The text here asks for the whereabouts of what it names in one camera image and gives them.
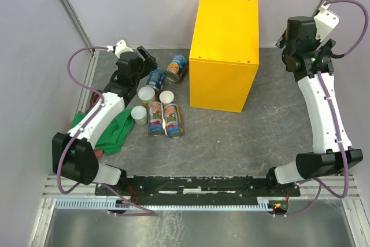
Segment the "dark blue soup can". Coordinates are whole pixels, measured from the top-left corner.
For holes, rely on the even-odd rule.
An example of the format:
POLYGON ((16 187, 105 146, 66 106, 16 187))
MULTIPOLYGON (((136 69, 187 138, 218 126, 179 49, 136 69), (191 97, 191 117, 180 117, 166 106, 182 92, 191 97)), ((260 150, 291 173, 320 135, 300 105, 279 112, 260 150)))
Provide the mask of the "dark blue soup can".
POLYGON ((166 76, 167 74, 165 71, 157 68, 149 73, 147 81, 146 81, 146 86, 152 87, 156 91, 161 91, 163 88, 166 76))

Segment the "blue chicken soup can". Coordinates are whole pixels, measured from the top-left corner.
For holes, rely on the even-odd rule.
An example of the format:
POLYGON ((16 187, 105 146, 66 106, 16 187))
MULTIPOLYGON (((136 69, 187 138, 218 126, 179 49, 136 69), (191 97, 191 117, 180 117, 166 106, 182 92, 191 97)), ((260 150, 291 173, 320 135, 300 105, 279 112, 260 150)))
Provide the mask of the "blue chicken soup can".
POLYGON ((166 76, 172 82, 179 82, 187 69, 188 59, 181 55, 175 55, 166 68, 166 76))

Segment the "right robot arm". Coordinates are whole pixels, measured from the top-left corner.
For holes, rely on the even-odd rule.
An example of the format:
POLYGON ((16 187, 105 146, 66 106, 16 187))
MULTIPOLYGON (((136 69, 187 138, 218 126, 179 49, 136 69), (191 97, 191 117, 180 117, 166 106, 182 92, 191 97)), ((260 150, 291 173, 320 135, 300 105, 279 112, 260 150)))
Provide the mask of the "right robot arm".
POLYGON ((328 35, 339 22, 336 16, 329 18, 321 22, 315 17, 290 17, 277 43, 286 71, 293 73, 304 96, 313 135, 312 152, 270 169, 279 184, 339 174, 363 160, 362 150, 353 148, 346 134, 336 101, 331 51, 335 41, 321 44, 319 32, 328 35))

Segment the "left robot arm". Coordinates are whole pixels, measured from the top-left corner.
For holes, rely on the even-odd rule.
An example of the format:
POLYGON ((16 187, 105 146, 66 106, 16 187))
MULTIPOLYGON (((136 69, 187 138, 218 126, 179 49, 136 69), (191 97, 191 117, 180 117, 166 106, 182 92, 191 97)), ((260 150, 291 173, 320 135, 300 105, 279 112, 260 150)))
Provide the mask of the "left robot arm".
POLYGON ((56 133, 52 140, 53 172, 78 184, 105 183, 117 185, 124 178, 122 169, 101 164, 95 156, 95 146, 108 125, 137 94, 139 82, 157 68, 156 59, 143 47, 132 50, 124 40, 104 48, 118 58, 117 71, 98 103, 84 119, 67 133, 56 133))

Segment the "yellow box counter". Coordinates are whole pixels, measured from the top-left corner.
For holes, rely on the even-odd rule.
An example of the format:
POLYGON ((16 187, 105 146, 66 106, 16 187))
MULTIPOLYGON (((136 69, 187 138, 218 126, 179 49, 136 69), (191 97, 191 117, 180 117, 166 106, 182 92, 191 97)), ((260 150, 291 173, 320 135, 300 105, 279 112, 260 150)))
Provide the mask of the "yellow box counter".
POLYGON ((199 0, 190 106, 240 113, 260 65, 258 0, 199 0))

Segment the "white lid yellow can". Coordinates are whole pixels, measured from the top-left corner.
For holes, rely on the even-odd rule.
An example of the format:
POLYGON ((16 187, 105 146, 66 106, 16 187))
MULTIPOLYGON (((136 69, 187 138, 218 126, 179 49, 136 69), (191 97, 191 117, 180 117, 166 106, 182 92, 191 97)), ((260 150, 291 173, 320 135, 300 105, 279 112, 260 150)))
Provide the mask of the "white lid yellow can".
POLYGON ((147 108, 148 104, 156 101, 156 92, 152 87, 144 86, 138 91, 138 97, 142 102, 142 105, 147 108))

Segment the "white lid small can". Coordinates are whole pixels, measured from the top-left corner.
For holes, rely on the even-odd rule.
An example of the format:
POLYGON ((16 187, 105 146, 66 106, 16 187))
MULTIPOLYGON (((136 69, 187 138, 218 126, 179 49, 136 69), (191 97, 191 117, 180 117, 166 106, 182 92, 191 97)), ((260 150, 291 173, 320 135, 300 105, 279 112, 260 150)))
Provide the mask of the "white lid small can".
POLYGON ((162 91, 159 95, 159 100, 163 105, 171 104, 175 100, 174 93, 169 90, 162 91))

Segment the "cartoon label can right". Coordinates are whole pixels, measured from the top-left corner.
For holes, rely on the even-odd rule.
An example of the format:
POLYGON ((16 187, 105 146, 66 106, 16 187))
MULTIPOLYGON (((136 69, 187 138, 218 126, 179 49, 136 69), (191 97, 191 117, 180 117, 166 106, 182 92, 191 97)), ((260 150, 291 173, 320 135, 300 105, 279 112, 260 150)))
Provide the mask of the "cartoon label can right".
POLYGON ((183 135, 183 124, 180 116, 180 109, 177 104, 164 106, 164 119, 166 134, 170 138, 177 138, 183 135))

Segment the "cartoon label can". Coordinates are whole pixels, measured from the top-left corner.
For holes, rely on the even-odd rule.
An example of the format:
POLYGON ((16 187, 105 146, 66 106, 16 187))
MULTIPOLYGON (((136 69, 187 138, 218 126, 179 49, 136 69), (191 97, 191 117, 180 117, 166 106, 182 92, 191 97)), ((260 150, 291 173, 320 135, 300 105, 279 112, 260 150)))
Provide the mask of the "cartoon label can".
POLYGON ((170 138, 177 138, 183 135, 183 124, 180 116, 180 109, 177 104, 164 106, 164 119, 166 134, 170 138))
POLYGON ((149 134, 158 136, 164 133, 162 106, 160 102, 153 101, 147 105, 147 122, 149 125, 149 134))

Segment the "cartoon label can left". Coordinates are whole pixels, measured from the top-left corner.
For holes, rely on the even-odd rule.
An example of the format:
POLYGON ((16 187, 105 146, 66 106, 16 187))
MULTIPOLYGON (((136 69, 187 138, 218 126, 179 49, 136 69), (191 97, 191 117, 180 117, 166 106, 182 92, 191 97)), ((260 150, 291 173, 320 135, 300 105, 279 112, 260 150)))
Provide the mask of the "cartoon label can left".
POLYGON ((162 106, 160 102, 153 101, 147 105, 147 122, 149 125, 149 134, 158 136, 164 133, 162 106))

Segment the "green cloth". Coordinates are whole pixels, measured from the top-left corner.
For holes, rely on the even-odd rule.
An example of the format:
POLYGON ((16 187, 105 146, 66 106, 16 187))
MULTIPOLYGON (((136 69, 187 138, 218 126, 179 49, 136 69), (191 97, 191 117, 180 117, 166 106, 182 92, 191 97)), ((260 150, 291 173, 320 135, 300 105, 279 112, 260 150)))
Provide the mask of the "green cloth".
POLYGON ((97 141, 95 149, 103 150, 103 154, 107 156, 120 152, 127 135, 134 126, 131 110, 125 109, 110 122, 97 141))

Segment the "red cloth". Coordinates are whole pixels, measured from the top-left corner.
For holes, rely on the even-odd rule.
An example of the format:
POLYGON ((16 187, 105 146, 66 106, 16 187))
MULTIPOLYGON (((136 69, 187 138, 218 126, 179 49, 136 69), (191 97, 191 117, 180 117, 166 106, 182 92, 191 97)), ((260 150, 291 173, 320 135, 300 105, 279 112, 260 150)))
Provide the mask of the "red cloth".
MULTIPOLYGON (((77 124, 79 124, 86 116, 86 113, 82 111, 78 111, 77 114, 74 116, 72 121, 69 123, 67 130, 74 128, 77 124)), ((95 149, 94 150, 96 158, 100 158, 103 155, 103 150, 95 149)))

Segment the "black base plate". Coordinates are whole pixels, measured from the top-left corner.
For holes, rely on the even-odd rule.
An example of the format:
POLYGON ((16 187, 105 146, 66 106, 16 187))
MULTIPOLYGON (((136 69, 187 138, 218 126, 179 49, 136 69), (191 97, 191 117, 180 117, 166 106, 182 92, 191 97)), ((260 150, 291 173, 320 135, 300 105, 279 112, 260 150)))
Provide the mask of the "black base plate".
POLYGON ((134 203, 154 206, 256 205, 258 197, 299 197, 299 187, 279 185, 268 178, 133 176, 112 189, 134 203))

